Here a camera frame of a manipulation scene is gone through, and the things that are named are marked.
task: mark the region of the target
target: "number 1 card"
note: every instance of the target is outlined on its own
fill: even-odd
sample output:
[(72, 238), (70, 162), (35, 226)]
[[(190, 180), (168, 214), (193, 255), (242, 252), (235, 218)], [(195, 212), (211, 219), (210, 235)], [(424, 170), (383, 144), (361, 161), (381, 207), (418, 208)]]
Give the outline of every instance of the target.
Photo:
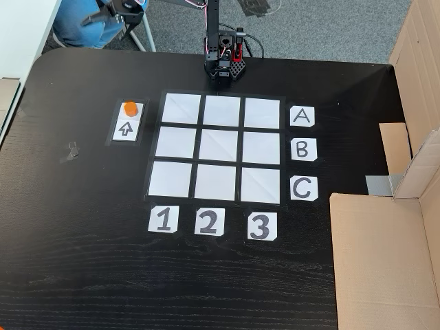
[(178, 222), (179, 206), (156, 206), (151, 210), (148, 231), (172, 234), (177, 231)]

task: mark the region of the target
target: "floor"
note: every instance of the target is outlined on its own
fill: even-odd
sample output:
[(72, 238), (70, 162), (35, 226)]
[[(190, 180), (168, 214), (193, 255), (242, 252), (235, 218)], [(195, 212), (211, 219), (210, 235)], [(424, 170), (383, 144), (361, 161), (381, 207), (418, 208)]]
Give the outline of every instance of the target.
[[(202, 54), (203, 11), (150, 1), (147, 17), (157, 51)], [(220, 22), (243, 27), (258, 38), (266, 57), (387, 63), (409, 4), (410, 0), (223, 0)], [(143, 26), (135, 32), (148, 45)], [(51, 39), (45, 52), (58, 47)], [(251, 45), (258, 56), (259, 46), (253, 41)], [(114, 39), (106, 48), (138, 50), (130, 37)]]

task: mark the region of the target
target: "person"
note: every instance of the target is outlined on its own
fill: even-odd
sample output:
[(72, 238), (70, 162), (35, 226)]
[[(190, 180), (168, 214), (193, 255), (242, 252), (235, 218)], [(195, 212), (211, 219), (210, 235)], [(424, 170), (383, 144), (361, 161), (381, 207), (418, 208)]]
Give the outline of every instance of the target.
[[(108, 3), (111, 0), (98, 0)], [(148, 0), (135, 0), (144, 10)], [(99, 11), (97, 0), (62, 0), (56, 14), (53, 37), (62, 47), (103, 48), (123, 28), (123, 23), (97, 22), (81, 26), (88, 15)]]

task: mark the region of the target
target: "cardboard box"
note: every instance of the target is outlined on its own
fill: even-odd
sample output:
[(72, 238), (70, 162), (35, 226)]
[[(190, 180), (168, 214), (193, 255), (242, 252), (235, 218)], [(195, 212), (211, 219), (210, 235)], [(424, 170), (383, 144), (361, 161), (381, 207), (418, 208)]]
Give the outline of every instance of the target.
[(330, 198), (339, 330), (440, 329), (440, 0), (413, 1), (390, 62), (406, 126), (380, 130), (403, 177), (392, 197)]

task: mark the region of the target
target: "black table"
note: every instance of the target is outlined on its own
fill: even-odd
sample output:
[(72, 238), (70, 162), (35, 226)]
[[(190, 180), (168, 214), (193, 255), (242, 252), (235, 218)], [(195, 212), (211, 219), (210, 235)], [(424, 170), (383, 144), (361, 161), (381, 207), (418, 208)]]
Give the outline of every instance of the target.
[[(247, 240), (245, 208), (222, 239), (147, 231), (144, 179), (166, 90), (273, 96), (316, 108), (284, 127), (286, 176), (319, 198), (278, 212), (278, 238)], [(121, 98), (149, 99), (138, 146), (105, 145)], [(240, 81), (208, 80), (202, 56), (58, 49), (34, 64), (0, 150), (0, 326), (11, 329), (337, 329), (329, 196), (386, 175), (379, 122), (403, 122), (389, 65), (247, 59)], [(289, 141), (318, 139), (318, 159)], [(63, 162), (75, 142), (79, 155)], [(289, 192), (287, 180), (281, 182)]]

